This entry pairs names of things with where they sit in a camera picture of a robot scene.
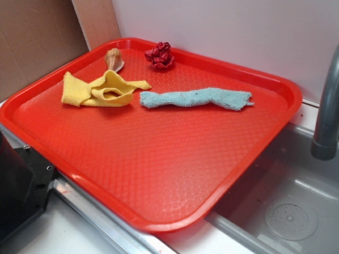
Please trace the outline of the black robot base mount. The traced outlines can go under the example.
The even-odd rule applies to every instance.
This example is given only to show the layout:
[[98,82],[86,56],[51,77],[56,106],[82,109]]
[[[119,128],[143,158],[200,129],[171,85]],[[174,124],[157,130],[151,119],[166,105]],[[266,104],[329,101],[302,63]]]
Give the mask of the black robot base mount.
[[55,166],[33,148],[13,148],[1,134],[1,245],[47,208]]

